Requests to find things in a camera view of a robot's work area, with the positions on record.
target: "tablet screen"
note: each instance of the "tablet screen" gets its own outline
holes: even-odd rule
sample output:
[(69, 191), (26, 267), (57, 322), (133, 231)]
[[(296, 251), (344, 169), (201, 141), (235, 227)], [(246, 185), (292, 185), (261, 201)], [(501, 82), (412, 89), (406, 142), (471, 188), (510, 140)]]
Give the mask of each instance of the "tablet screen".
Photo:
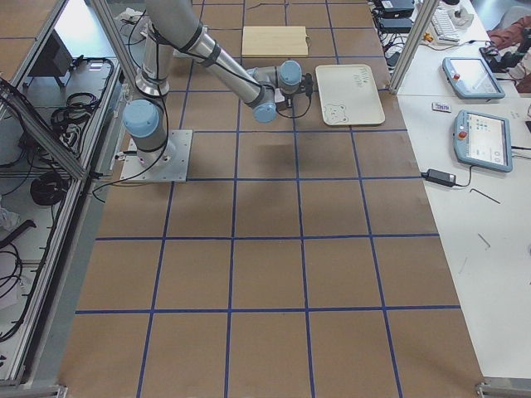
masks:
[(468, 156), (488, 163), (507, 165), (504, 121), (468, 114)]
[(459, 74), (459, 82), (465, 92), (470, 94), (499, 92), (481, 60), (452, 59), (451, 64)]

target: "person's arm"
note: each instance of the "person's arm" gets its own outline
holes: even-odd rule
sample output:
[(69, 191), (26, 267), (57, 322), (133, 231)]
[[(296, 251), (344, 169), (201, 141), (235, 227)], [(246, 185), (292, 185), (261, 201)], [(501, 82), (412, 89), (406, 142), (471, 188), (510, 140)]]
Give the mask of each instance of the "person's arm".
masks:
[(503, 50), (522, 41), (522, 30), (525, 27), (531, 27), (531, 15), (520, 18), (510, 27), (488, 31), (487, 34), (498, 50)]

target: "black box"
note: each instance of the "black box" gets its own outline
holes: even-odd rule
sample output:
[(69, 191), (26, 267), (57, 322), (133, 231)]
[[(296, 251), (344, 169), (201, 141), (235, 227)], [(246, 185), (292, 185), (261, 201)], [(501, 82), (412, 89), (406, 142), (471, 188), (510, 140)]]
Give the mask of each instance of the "black box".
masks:
[(412, 21), (407, 18), (380, 18), (379, 22), (381, 33), (409, 33), (413, 26)]
[(378, 16), (382, 18), (409, 18), (413, 15), (413, 0), (374, 0)]

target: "power adapter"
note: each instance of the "power adapter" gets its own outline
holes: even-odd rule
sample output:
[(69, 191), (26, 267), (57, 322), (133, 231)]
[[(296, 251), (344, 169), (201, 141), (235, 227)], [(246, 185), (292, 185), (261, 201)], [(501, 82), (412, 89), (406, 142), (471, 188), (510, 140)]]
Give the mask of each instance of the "power adapter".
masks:
[(455, 174), (449, 174), (448, 172), (440, 172), (439, 170), (429, 168), (426, 172), (421, 172), (421, 176), (426, 181), (444, 185), (445, 187), (452, 188), (457, 185), (455, 183)]

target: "person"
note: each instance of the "person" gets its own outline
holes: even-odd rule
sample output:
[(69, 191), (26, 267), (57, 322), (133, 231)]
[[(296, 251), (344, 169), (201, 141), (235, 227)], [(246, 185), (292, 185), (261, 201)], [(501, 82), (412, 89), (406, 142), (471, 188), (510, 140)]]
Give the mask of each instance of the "person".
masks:
[[(489, 39), (493, 46), (498, 50), (504, 50), (511, 46), (518, 45), (523, 39), (523, 30), (525, 27), (531, 27), (531, 15), (521, 17), (518, 21), (506, 28), (494, 29), (487, 31)], [(526, 67), (525, 62), (522, 64), (523, 77), (519, 79), (516, 90), (519, 93), (531, 93), (531, 74)]]

